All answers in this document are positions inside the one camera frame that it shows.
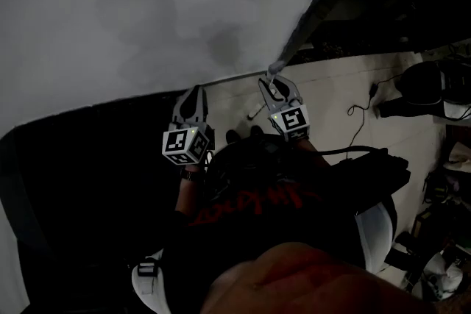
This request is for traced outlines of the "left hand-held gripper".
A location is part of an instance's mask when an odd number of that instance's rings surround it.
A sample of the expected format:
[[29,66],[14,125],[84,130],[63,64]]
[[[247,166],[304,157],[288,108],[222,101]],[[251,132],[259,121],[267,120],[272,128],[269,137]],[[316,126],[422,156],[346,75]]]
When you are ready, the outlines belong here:
[[163,133],[162,155],[175,165],[202,162],[207,150],[214,150],[214,129],[206,123],[207,116],[205,89],[196,85],[184,92],[174,106],[175,122]]

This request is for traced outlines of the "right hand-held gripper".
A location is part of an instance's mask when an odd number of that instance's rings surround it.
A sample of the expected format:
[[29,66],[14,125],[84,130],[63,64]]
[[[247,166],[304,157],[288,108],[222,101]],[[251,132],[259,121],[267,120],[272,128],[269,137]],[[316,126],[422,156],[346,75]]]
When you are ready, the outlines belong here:
[[285,99],[280,109],[276,109],[276,98],[265,79],[258,80],[262,97],[270,112],[269,119],[272,126],[283,137],[284,141],[291,142],[307,138],[310,132],[310,122],[307,107],[303,104],[297,86],[284,76],[275,77],[277,92]]

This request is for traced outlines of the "person's left forearm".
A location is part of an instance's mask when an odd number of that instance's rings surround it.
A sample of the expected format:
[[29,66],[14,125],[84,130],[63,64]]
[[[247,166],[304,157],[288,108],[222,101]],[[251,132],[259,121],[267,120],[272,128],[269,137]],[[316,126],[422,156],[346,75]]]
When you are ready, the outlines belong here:
[[[201,171],[205,175],[205,170],[200,165],[187,165],[184,168],[188,171]],[[175,210],[188,217],[192,217],[196,213],[199,195],[203,187],[204,180],[201,182],[189,182],[188,180],[181,179]]]

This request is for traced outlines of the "person's right forearm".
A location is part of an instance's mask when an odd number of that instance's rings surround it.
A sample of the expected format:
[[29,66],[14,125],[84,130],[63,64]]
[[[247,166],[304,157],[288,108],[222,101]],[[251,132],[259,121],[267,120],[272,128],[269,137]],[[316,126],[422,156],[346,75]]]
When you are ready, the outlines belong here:
[[314,145],[307,138],[293,142],[293,147],[301,151],[303,158],[317,168],[329,168],[330,164],[318,153]]

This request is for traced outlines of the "black skirting board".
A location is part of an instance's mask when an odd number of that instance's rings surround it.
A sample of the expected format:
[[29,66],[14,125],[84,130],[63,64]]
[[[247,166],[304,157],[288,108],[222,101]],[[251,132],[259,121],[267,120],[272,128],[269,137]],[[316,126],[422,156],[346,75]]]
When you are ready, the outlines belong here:
[[218,79],[218,80],[212,81],[212,82],[207,82],[207,83],[201,84],[201,86],[206,88],[206,87],[210,87],[210,86],[225,83],[225,82],[233,82],[233,81],[236,81],[236,80],[246,79],[246,78],[250,78],[250,77],[254,77],[254,76],[260,76],[260,75],[263,76],[265,73],[266,73],[266,71],[257,71],[255,73],[232,76],[232,77],[228,77],[228,78],[224,78],[224,79]]

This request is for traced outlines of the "black wrist watch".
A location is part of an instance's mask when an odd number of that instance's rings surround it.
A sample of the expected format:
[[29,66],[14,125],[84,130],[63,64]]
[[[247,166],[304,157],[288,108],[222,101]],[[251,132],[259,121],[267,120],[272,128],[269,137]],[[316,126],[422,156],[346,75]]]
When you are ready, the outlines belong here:
[[204,174],[201,171],[188,171],[186,168],[181,170],[180,176],[181,179],[189,182],[201,182],[204,179]]

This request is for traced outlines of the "person's black bag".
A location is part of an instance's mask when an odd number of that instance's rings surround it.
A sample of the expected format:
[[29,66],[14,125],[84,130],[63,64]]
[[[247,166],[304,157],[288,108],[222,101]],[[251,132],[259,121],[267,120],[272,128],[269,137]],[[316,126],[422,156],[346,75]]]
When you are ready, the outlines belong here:
[[362,152],[355,159],[345,159],[319,173],[319,195],[354,215],[381,203],[404,187],[410,179],[408,161],[390,155],[388,149],[350,146],[322,151],[322,156]]

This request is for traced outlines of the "person's black red-print shirt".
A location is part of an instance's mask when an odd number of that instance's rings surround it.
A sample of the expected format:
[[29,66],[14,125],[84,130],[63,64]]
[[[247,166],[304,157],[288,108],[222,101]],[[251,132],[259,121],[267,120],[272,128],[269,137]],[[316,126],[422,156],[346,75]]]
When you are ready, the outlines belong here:
[[[319,195],[318,179],[246,182],[188,217],[168,216],[161,235],[167,300],[177,314],[199,314],[213,282],[239,263],[283,243],[304,243],[365,268],[352,213]],[[381,202],[397,226],[392,198]]]

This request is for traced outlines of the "beige cloth bag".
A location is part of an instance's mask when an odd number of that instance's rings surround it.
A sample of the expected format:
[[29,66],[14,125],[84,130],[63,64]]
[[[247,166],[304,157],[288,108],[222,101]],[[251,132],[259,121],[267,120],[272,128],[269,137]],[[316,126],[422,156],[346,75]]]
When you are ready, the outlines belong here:
[[450,171],[471,174],[471,148],[460,142],[455,143],[443,167]]

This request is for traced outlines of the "dark wooden crate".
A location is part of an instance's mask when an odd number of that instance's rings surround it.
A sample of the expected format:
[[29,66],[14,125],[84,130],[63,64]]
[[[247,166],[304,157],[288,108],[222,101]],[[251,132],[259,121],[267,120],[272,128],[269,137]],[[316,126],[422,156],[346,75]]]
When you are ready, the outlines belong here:
[[453,210],[446,204],[432,204],[417,215],[412,236],[420,243],[441,243],[449,234]]

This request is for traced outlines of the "white plastic bag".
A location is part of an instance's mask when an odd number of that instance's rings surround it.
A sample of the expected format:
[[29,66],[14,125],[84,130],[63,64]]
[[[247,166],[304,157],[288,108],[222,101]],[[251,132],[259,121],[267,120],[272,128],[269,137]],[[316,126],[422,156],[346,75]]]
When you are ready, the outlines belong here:
[[424,301],[444,301],[456,293],[463,278],[462,270],[455,263],[447,264],[441,251],[425,265],[412,295]]

